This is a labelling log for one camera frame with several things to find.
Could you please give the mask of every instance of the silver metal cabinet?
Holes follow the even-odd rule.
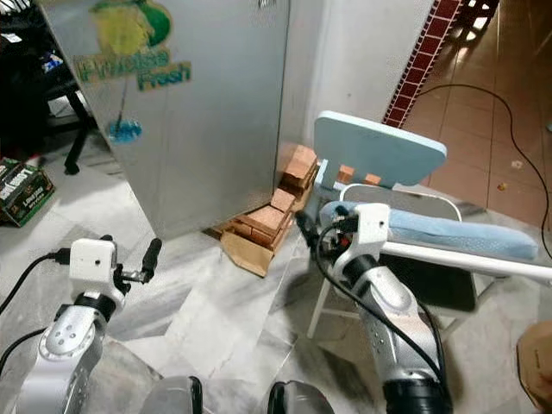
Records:
[[[159,236],[207,228],[271,197],[289,6],[289,0],[42,3]]]

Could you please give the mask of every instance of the chair backrest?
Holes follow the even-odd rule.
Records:
[[[381,178],[379,185],[415,185],[447,158],[440,142],[377,122],[325,110],[314,128],[314,149],[327,160],[322,187],[332,189],[340,166],[354,168],[353,182],[367,174]]]

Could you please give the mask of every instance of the red tile border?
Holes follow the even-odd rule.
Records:
[[[435,0],[433,3],[403,76],[387,107],[384,124],[401,128],[405,123],[417,94],[441,52],[442,41],[458,16],[460,5],[461,0]]]

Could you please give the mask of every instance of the blue cloth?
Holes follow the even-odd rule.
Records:
[[[326,227],[333,221],[338,205],[351,211],[357,204],[346,201],[327,203],[320,210],[322,225]],[[420,242],[472,254],[523,260],[535,259],[538,252],[538,245],[525,233],[491,224],[463,223],[392,209],[389,228],[390,240],[394,242]]]

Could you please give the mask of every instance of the green box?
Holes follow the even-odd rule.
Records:
[[[40,168],[9,158],[0,160],[0,222],[21,227],[54,191]]]

